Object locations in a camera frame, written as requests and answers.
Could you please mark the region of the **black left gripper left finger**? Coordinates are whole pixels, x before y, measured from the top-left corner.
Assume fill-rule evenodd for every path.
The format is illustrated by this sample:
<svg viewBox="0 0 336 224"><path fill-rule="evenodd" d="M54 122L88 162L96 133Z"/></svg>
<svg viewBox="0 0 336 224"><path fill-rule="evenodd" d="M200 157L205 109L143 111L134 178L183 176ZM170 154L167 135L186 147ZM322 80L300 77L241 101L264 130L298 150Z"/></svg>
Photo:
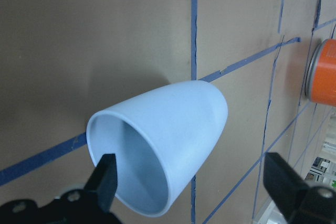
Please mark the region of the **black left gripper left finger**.
<svg viewBox="0 0 336 224"><path fill-rule="evenodd" d="M109 212L117 190L117 163L115 154L103 154L84 186L103 212Z"/></svg>

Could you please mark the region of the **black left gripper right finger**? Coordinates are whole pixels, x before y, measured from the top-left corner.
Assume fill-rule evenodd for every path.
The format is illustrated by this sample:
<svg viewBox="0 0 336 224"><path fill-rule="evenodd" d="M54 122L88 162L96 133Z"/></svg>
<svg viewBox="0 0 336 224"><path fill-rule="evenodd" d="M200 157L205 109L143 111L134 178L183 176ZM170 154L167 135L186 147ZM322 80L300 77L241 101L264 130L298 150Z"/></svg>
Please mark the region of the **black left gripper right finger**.
<svg viewBox="0 0 336 224"><path fill-rule="evenodd" d="M299 209L309 186L276 152L267 152L264 159L264 187L286 220Z"/></svg>

